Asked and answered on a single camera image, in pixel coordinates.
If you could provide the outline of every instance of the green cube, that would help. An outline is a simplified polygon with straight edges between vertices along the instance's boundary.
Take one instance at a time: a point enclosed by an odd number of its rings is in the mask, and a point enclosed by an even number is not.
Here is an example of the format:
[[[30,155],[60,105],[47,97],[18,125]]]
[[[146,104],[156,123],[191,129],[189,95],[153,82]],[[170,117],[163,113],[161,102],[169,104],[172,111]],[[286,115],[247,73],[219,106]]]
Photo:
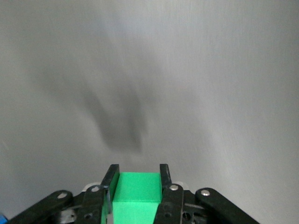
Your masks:
[[[153,224],[161,200],[159,173],[120,173],[113,199],[114,224]]]

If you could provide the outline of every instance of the green block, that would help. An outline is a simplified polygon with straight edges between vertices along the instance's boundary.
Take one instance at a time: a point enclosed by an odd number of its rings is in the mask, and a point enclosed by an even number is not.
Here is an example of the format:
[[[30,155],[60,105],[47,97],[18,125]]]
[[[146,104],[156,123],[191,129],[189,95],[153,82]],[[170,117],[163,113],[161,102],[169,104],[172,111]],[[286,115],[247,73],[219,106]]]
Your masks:
[[[120,173],[113,199],[114,224],[153,224],[161,200],[159,173]]]

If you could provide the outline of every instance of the black plastic bracket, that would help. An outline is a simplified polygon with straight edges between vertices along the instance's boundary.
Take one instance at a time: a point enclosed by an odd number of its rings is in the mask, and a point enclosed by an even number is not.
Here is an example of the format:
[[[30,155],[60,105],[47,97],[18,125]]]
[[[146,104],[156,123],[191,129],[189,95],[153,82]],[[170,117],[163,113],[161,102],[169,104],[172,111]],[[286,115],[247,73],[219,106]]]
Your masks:
[[[211,188],[199,189],[195,193],[196,202],[211,211],[225,224],[258,224],[256,220],[239,209],[231,201]]]
[[[71,205],[73,195],[66,190],[56,191],[8,221],[7,224],[35,224]]]

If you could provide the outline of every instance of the white wall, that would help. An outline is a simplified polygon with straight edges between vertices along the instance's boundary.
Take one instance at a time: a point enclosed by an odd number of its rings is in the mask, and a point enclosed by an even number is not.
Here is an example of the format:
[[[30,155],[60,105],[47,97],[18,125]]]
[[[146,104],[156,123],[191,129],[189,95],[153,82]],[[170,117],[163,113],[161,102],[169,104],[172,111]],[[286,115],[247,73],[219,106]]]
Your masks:
[[[109,165],[296,223],[297,1],[1,1],[0,211]]]

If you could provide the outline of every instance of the blue object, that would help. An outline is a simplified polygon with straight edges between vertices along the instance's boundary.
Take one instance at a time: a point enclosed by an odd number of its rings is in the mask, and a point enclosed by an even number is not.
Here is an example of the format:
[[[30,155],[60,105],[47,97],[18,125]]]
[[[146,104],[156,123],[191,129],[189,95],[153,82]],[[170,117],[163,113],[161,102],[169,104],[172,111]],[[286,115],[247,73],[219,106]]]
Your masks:
[[[4,215],[0,214],[0,224],[7,223],[7,219]]]

